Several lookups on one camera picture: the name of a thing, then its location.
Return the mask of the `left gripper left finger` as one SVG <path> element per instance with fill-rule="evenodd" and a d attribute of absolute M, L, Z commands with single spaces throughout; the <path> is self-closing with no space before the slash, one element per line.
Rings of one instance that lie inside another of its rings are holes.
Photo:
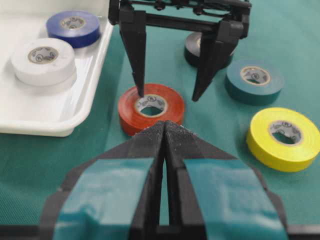
<path fill-rule="evenodd" d="M 152 240 L 160 218 L 164 122 L 70 170 L 46 201 L 42 240 Z"/>

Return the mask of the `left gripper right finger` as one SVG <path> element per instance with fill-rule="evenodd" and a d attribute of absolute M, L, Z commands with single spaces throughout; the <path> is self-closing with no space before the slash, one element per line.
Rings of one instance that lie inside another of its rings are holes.
<path fill-rule="evenodd" d="M 164 124 L 169 222 L 181 240 L 285 240 L 280 198 L 242 160 Z"/>

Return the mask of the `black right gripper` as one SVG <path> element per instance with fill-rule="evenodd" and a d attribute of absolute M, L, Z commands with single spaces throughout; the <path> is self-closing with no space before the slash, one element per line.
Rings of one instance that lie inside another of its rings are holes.
<path fill-rule="evenodd" d="M 252 4 L 248 0 L 111 0 L 108 19 L 120 35 L 140 97 L 144 96 L 146 25 L 202 32 L 193 101 L 246 38 Z"/>

